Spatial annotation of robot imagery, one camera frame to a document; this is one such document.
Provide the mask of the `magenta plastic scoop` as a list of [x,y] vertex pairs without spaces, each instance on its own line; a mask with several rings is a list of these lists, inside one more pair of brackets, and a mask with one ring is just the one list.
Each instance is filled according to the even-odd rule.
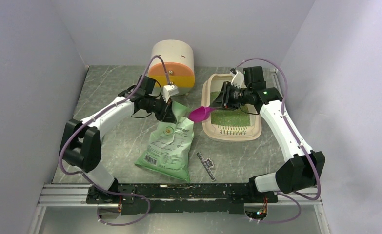
[[202,122],[204,120],[207,120],[210,117],[211,113],[217,110],[218,108],[201,106],[192,111],[189,114],[188,118],[193,122]]

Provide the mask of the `green litter bag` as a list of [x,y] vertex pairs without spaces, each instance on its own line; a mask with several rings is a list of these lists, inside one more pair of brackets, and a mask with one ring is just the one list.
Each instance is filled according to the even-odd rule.
[[188,107],[174,101],[172,110],[177,122],[159,122],[150,135],[146,151],[135,165],[189,182],[188,160],[194,122],[185,116],[189,112]]

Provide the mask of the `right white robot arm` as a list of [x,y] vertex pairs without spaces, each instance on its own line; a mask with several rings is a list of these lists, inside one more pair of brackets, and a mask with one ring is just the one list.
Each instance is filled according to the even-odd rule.
[[271,174],[257,175],[249,179],[251,186],[247,196],[258,202],[266,192],[296,192],[320,185],[325,156],[315,151],[304,140],[288,112],[282,94],[275,87],[268,87],[261,66],[230,70],[231,81],[222,84],[218,97],[211,108],[237,110],[252,105],[274,134],[284,157],[284,164]]

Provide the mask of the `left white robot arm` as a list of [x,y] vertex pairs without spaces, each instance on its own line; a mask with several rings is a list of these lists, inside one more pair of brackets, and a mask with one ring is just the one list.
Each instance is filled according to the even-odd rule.
[[160,122],[177,123],[171,97],[178,93],[173,83],[160,86],[160,93],[152,95],[158,82],[148,76],[140,76],[138,83],[120,92],[117,97],[95,114],[82,120],[67,121],[59,152],[58,166],[66,175],[71,175],[63,163],[76,168],[95,188],[98,198],[111,203],[121,196],[119,182],[101,163],[103,137],[123,119],[144,110],[154,114]]

